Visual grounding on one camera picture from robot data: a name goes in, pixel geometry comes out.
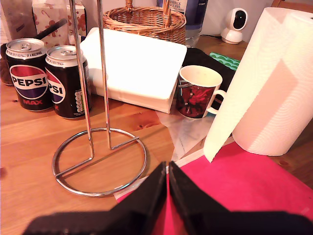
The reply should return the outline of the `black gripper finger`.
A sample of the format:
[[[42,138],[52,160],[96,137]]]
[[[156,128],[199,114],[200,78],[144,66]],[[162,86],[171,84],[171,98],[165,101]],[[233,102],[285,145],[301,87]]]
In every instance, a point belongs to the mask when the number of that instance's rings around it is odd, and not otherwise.
[[[169,187],[175,207],[190,235],[204,235],[204,216],[229,210],[202,191],[177,165],[169,162]]]
[[[161,162],[142,184],[111,211],[112,235],[149,235],[167,197],[166,162]]]

